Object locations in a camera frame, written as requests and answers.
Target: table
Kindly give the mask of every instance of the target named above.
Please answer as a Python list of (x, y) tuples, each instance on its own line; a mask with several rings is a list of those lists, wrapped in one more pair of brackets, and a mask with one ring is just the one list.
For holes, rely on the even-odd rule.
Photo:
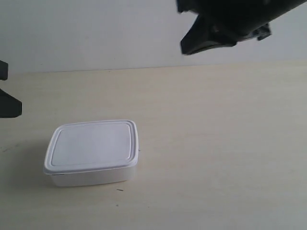
[[(307, 61), (35, 73), (1, 88), (23, 115), (0, 119), (2, 230), (289, 230), (307, 216)], [(53, 131), (131, 119), (133, 180), (54, 187)]]

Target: wall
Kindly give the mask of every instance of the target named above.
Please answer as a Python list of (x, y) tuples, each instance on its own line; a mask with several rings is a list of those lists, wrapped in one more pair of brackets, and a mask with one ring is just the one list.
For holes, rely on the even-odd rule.
[(261, 42), (185, 57), (195, 15), (177, 14), (175, 0), (2, 0), (0, 59), (11, 74), (304, 59), (306, 10), (273, 21)]

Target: white plastic container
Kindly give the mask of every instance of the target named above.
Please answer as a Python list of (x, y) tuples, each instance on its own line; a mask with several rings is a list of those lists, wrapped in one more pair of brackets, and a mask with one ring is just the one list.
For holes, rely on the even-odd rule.
[(133, 121), (63, 125), (51, 138), (44, 173), (57, 186), (125, 181), (135, 174), (138, 154), (138, 133)]

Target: food storage box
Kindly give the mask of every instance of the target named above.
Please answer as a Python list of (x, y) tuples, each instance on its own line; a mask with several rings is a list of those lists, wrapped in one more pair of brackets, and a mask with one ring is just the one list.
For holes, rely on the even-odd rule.
[(57, 186), (125, 181), (135, 174), (139, 141), (129, 120), (60, 126), (47, 149), (44, 173)]

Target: white lid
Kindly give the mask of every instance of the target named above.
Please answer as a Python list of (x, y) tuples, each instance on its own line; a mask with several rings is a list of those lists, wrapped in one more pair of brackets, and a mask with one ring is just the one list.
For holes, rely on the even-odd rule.
[(44, 172), (65, 174), (134, 166), (139, 142), (129, 120), (63, 125), (54, 132), (47, 149)]

